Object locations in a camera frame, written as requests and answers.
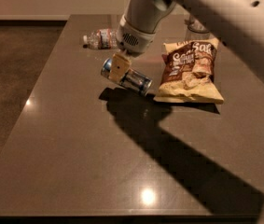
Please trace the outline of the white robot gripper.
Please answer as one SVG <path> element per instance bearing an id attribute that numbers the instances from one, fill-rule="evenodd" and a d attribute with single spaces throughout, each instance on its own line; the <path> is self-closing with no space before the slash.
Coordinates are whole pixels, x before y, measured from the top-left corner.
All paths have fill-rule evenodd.
<path id="1" fill-rule="evenodd" d="M 130 0 L 117 29 L 118 48 L 133 57 L 145 53 L 153 42 L 160 21 L 174 9 L 170 0 Z M 121 54 L 112 57 L 109 79 L 120 82 L 132 62 Z"/>

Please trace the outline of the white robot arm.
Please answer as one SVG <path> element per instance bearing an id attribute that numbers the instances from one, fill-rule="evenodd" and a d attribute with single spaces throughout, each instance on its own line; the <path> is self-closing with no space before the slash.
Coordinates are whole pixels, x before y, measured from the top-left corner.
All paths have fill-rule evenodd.
<path id="1" fill-rule="evenodd" d="M 183 7 L 264 83 L 264 0 L 130 0 L 117 31 L 117 43 L 133 57 L 145 53 L 160 21 Z"/>

